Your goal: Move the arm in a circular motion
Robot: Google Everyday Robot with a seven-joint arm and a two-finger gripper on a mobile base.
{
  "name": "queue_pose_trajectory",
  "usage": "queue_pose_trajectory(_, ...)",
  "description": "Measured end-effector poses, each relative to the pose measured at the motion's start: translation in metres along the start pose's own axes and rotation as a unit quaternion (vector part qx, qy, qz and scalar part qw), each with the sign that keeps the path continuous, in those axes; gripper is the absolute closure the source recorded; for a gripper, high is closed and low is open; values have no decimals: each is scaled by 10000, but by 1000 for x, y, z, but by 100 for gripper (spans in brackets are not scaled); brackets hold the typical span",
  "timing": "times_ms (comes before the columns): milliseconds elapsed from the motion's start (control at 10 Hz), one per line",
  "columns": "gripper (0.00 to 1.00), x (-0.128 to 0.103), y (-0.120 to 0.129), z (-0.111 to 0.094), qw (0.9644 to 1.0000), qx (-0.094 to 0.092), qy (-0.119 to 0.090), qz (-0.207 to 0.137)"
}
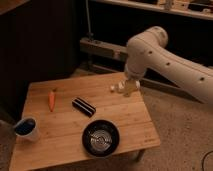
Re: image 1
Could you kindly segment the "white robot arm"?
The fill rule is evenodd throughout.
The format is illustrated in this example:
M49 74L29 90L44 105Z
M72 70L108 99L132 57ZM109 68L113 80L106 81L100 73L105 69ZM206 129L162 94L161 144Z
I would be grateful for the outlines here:
M213 69L169 52L167 43L168 34L160 26L131 37L126 45L126 77L141 80L152 69L199 101L213 105Z

